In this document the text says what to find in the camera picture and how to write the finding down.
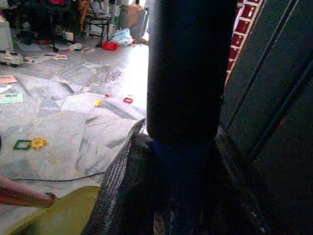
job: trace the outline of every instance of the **green paper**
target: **green paper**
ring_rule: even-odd
[[[21,103],[23,102],[23,94],[11,93],[0,95],[0,104]]]

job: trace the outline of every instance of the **wooden handle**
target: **wooden handle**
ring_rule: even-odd
[[[52,193],[38,193],[26,185],[17,184],[0,176],[0,204],[49,208],[55,198]]]

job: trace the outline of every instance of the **chair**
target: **chair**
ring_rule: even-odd
[[[23,6],[34,10],[43,9],[48,13],[51,25],[53,51],[58,52],[59,50],[55,47],[55,25],[53,23],[53,16],[56,14],[62,16],[62,13],[68,11],[70,8],[70,0],[66,0],[63,5],[51,3],[49,0],[25,0]]]
[[[79,11],[82,15],[81,17],[81,32],[84,32],[85,26],[89,25],[89,29],[91,30],[91,26],[94,25],[96,27],[102,28],[100,41],[96,45],[96,47],[102,46],[102,39],[105,26],[107,27],[107,41],[109,40],[109,25],[111,22],[111,15],[106,14],[101,7],[101,3],[99,2],[100,9],[94,9],[92,6],[91,0],[79,0]]]

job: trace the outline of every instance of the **yellow plastic toy piece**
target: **yellow plastic toy piece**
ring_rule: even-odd
[[[41,138],[35,138],[30,142],[30,147],[39,150],[40,148],[46,146],[46,144],[47,144],[47,141]]]
[[[94,105],[96,106],[96,107],[99,107],[100,105],[101,105],[101,100],[95,100],[94,101]]]

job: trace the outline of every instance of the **black chair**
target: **black chair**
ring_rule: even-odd
[[[87,0],[87,3],[88,4],[86,7],[88,7],[88,11],[86,14],[86,18],[84,20],[84,27],[89,25],[90,30],[91,30],[92,25],[99,27],[99,28],[102,28],[101,35],[100,35],[100,41],[96,45],[96,47],[101,47],[105,26],[107,27],[107,41],[109,40],[109,26],[110,26],[110,22],[111,22],[111,15],[106,14],[102,10],[100,1],[98,2],[100,9],[94,9],[92,2],[90,0]]]
[[[62,19],[62,13],[68,11],[70,8],[70,0],[66,0],[63,5],[53,4],[49,0],[25,0],[22,5],[33,10],[43,10],[48,14],[53,51],[58,52],[59,50],[55,47],[55,25],[53,22],[53,17],[55,15],[59,15]]]

